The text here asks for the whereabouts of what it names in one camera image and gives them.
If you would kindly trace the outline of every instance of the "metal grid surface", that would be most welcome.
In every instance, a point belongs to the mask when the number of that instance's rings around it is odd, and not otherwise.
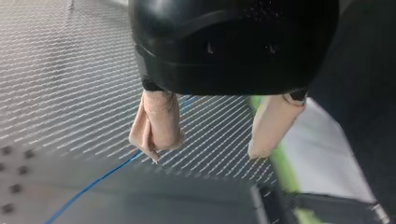
[[[125,2],[0,2],[0,147],[119,162],[141,91]],[[247,97],[186,99],[186,143],[162,152],[166,172],[275,182],[267,160],[248,160]]]

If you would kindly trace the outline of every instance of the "green strip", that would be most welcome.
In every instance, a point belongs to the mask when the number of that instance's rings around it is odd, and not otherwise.
[[[281,188],[287,193],[299,192],[296,177],[294,172],[291,170],[281,144],[279,144],[277,148],[271,153],[270,160],[276,171],[276,176]]]
[[[294,210],[294,215],[296,216],[298,223],[300,224],[322,224],[313,211],[306,209],[296,209]]]

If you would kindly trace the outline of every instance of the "beige finger pad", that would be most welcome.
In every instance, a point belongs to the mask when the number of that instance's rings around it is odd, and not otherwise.
[[[166,91],[143,91],[129,141],[157,161],[160,158],[158,150],[181,147],[183,135],[179,121],[175,94]]]
[[[252,139],[247,150],[249,157],[269,157],[304,109],[305,105],[292,105],[283,95],[263,97],[253,121]]]

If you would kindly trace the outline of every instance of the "robotic hand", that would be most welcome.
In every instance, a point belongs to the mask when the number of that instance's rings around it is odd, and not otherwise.
[[[129,9],[145,89],[130,141],[155,161],[182,142],[173,92],[273,95],[248,152],[267,157],[304,110],[339,17],[337,0],[130,0]]]

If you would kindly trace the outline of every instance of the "blue cable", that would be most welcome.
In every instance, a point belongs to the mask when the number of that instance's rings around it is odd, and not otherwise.
[[[140,154],[142,154],[142,151],[137,151],[131,158],[129,158],[127,161],[123,162],[121,165],[117,166],[113,170],[109,171],[107,174],[103,175],[99,179],[93,181],[90,185],[85,187],[82,191],[77,193],[73,198],[71,198],[61,209],[59,209],[45,224],[52,224],[72,203],[74,203],[81,195],[83,195],[85,192],[93,188],[96,184],[101,182],[102,180],[106,179],[106,177],[114,174],[116,171],[118,171],[122,166],[128,164],[131,161],[134,161]]]

